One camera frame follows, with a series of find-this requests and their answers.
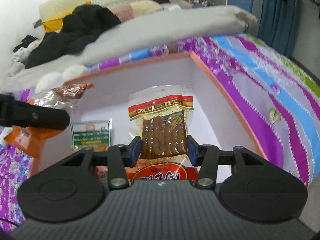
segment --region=red oval logo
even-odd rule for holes
[[[155,180],[177,180],[187,179],[186,169],[177,163],[161,163],[150,165],[137,171],[133,176],[135,179],[155,179]]]

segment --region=silver screw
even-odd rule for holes
[[[115,186],[115,187],[120,187],[123,186],[124,184],[126,184],[126,180],[123,178],[115,178],[111,180],[111,185]]]
[[[33,118],[34,120],[36,120],[36,119],[38,119],[38,115],[37,115],[36,113],[32,113],[32,118]]]
[[[201,178],[198,180],[198,184],[203,186],[203,187],[208,187],[213,184],[213,180],[210,178]]]

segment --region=open box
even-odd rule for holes
[[[188,129],[199,144],[216,145],[232,150],[241,145],[263,158],[262,148],[236,104],[201,59],[180,53],[154,57],[90,73],[66,84],[91,82],[94,88],[85,92],[71,122],[111,120],[111,143],[129,143],[129,94],[156,85],[191,86],[194,93],[194,117]],[[46,141],[32,174],[72,154],[72,132],[69,126],[60,135]],[[229,166],[220,165],[217,182],[231,175]]]

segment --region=curtain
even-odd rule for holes
[[[301,0],[263,0],[258,38],[290,57],[297,38]]]

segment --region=blue stripe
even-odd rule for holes
[[[141,50],[130,53],[129,55],[130,55],[131,61],[135,61],[135,60],[149,57],[148,56],[149,50],[150,50],[150,48],[149,49],[141,49]]]
[[[243,62],[248,68],[253,69],[255,73],[269,87],[272,84],[280,86],[273,78],[271,78],[265,72],[260,70],[258,68],[258,65],[255,64],[255,62],[251,58],[249,58],[249,56],[233,48],[230,45],[228,39],[226,39],[223,36],[213,36],[211,38],[215,39],[221,48],[229,50],[234,57],[236,57],[239,61]],[[316,178],[318,173],[320,173],[320,165],[317,164],[317,159],[320,157],[320,139],[312,117],[302,107],[300,107],[285,90],[281,90],[279,95],[273,92],[273,95],[278,99],[279,102],[281,102],[291,113],[293,113],[297,117],[303,130],[306,133],[307,139],[310,140],[311,150],[315,160],[313,178]]]

